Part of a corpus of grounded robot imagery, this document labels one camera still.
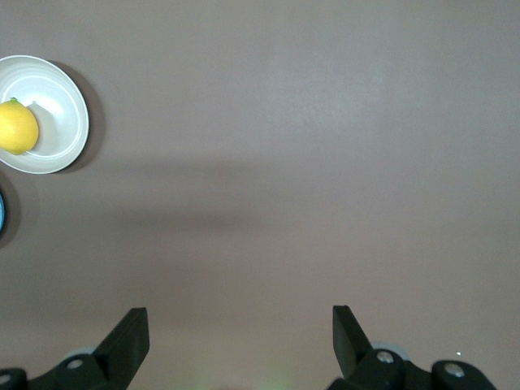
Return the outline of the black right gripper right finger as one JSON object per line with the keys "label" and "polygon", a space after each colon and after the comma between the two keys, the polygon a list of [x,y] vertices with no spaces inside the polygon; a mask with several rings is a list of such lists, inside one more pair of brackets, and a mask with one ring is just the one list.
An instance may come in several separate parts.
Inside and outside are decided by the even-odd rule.
{"label": "black right gripper right finger", "polygon": [[373,347],[346,305],[332,309],[332,340],[342,376],[327,390],[496,390],[466,362],[440,360],[426,371],[389,348]]}

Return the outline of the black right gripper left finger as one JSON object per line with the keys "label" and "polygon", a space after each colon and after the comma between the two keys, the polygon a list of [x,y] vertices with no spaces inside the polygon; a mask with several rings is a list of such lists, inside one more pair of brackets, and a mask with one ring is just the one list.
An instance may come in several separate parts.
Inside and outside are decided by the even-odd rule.
{"label": "black right gripper left finger", "polygon": [[149,350],[147,310],[132,308],[91,353],[67,357],[33,379],[22,368],[0,369],[0,390],[127,390]]}

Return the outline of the beige round plate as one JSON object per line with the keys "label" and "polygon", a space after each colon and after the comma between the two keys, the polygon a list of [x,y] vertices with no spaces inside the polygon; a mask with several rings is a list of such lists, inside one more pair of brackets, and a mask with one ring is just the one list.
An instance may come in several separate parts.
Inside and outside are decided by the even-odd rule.
{"label": "beige round plate", "polygon": [[0,58],[0,102],[16,98],[38,122],[33,149],[13,155],[0,149],[0,163],[24,173],[44,175],[70,166],[89,136],[85,99],[60,67],[42,58],[12,55]]}

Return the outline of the yellow lemon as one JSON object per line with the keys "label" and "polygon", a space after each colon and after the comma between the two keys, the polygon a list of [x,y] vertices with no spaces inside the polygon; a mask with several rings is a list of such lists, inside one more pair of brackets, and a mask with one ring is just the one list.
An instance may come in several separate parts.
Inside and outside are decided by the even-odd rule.
{"label": "yellow lemon", "polygon": [[14,155],[32,150],[39,138],[34,114],[16,98],[0,104],[0,149]]}

